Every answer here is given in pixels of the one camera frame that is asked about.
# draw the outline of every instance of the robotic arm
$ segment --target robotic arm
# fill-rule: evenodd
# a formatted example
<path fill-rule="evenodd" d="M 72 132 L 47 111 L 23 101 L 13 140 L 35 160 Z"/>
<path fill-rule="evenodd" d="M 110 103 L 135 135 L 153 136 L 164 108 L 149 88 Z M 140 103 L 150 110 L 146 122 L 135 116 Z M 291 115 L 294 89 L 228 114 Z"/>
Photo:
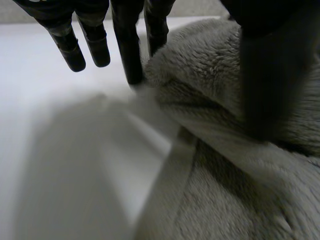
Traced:
<path fill-rule="evenodd" d="M 75 12 L 97 67 L 110 63 L 103 20 L 108 0 L 13 0 L 44 26 L 70 69 L 86 62 L 71 26 Z M 241 25 L 240 65 L 247 128 L 271 140 L 287 118 L 320 42 L 319 0 L 221 0 Z M 167 42 L 166 18 L 175 0 L 111 0 L 113 26 L 130 85 L 143 81 L 136 23 L 144 8 L 149 54 Z"/>

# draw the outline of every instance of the white table surface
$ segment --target white table surface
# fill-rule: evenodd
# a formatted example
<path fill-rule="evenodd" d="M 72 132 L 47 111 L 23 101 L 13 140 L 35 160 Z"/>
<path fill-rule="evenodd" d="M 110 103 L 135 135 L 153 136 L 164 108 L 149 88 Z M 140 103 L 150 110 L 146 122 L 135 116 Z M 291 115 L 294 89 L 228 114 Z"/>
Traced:
<path fill-rule="evenodd" d="M 174 29 L 201 18 L 169 18 L 168 25 Z M 103 181 L 110 189 L 108 194 L 115 195 L 111 200 L 116 203 L 115 212 L 123 213 L 125 219 L 120 226 L 122 237 L 117 238 L 130 235 L 175 139 L 178 126 L 157 108 L 153 91 L 142 88 L 136 92 L 127 85 L 112 23 L 105 22 L 111 63 L 104 68 L 95 67 L 78 23 L 73 27 L 86 59 L 86 69 L 78 73 L 69 70 L 40 25 L 0 25 L 1 240 L 49 239 L 43 232 L 19 237 L 17 228 L 21 226 L 17 227 L 15 220 L 21 211 L 19 204 L 29 209 L 21 213 L 21 221 L 29 219 L 39 228 L 47 228 L 54 221 L 42 218 L 51 218 L 52 211 L 65 211 L 59 210 L 59 200 L 52 199 L 56 195 L 64 198 L 72 190 L 68 202 L 72 205 L 77 193 L 91 194 L 94 184 L 86 186 L 86 182 L 101 173 L 107 176 Z M 143 20 L 137 31 L 145 48 Z M 39 200 L 43 194 L 50 200 Z M 52 211 L 35 215 L 44 211 L 41 204 Z M 67 211 L 64 224 L 70 225 L 68 221 L 74 220 L 67 215 L 74 213 Z M 64 239 L 65 235 L 51 237 Z"/>

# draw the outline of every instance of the gray towel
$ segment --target gray towel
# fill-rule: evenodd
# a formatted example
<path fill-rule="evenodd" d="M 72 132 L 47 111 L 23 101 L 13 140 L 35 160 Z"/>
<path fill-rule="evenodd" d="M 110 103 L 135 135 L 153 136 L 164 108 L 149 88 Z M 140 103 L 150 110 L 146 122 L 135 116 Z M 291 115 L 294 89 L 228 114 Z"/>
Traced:
<path fill-rule="evenodd" d="M 195 22 L 145 66 L 161 108 L 197 140 L 191 160 L 166 163 L 137 240 L 320 239 L 319 60 L 285 131 L 260 144 L 243 128 L 239 35 L 234 22 Z"/>

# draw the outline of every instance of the towel fold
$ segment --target towel fold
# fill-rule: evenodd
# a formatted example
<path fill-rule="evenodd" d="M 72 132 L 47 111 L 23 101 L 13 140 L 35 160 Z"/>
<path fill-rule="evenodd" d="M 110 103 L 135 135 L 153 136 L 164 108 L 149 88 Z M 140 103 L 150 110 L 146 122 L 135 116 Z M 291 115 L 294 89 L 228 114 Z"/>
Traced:
<path fill-rule="evenodd" d="M 320 62 L 275 142 L 260 144 L 244 129 L 239 36 L 234 22 L 198 21 L 146 64 L 158 104 L 197 141 L 192 161 L 163 169 L 137 240 L 320 239 Z M 184 179 L 177 161 L 191 166 Z"/>

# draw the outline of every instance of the white wall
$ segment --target white wall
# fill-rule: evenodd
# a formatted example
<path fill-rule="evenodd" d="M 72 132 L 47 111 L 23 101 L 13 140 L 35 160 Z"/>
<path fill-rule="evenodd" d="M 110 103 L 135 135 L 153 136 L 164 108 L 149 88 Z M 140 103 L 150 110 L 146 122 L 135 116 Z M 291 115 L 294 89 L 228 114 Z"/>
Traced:
<path fill-rule="evenodd" d="M 219 0 L 177 0 L 170 16 L 221 16 L 225 9 Z M 27 15 L 12 0 L 0 0 L 0 24 L 30 23 L 33 18 Z"/>

